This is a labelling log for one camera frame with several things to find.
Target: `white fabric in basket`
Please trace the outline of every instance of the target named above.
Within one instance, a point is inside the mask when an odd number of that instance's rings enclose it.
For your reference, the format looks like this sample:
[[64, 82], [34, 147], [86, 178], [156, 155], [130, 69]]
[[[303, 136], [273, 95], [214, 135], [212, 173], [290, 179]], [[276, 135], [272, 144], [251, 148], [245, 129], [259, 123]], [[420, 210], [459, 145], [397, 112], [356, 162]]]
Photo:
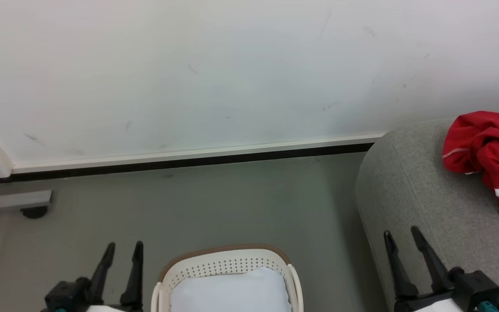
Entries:
[[244, 274], [187, 278], [171, 294], [171, 312], [291, 310], [284, 278], [265, 267]]

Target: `red jersey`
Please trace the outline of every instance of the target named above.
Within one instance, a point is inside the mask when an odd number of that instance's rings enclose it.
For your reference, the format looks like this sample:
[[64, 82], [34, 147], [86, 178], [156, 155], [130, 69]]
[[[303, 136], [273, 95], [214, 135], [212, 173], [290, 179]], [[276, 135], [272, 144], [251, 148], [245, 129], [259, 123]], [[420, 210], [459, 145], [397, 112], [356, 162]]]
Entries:
[[483, 172], [483, 182], [499, 199], [499, 113], [457, 117], [444, 141], [442, 159], [452, 172]]

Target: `caster wheel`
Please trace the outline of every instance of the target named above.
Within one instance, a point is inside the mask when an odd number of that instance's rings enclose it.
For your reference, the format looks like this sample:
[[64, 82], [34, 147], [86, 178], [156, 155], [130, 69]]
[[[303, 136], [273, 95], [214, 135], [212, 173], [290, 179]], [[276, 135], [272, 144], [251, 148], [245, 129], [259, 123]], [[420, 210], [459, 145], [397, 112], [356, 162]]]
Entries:
[[20, 211], [28, 219], [39, 219], [47, 213], [47, 206], [24, 208]]

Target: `laundry basket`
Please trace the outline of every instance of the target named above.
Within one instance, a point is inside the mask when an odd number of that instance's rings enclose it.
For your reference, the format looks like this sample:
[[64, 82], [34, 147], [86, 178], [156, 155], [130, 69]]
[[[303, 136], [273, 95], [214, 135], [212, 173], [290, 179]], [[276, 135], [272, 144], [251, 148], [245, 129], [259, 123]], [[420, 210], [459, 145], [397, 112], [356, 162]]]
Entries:
[[151, 297], [151, 312], [170, 312], [172, 290], [186, 278], [242, 274], [261, 267], [277, 271], [285, 280], [292, 312], [303, 312], [298, 274], [288, 257], [271, 245], [230, 245], [186, 253], [165, 266]]

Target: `gray floor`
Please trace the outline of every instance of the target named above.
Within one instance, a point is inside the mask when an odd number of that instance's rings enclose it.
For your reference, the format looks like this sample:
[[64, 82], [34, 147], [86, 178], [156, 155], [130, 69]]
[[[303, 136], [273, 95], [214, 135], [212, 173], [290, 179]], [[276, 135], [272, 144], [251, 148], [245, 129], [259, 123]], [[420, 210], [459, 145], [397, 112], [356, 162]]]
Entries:
[[91, 276], [117, 252], [104, 299], [118, 302], [136, 241], [144, 241], [144, 304], [173, 257], [234, 243], [281, 248], [309, 312], [383, 312], [386, 304], [358, 212], [363, 153], [163, 169], [0, 185], [0, 194], [55, 190], [30, 220], [0, 213], [0, 312], [32, 312], [60, 280]]

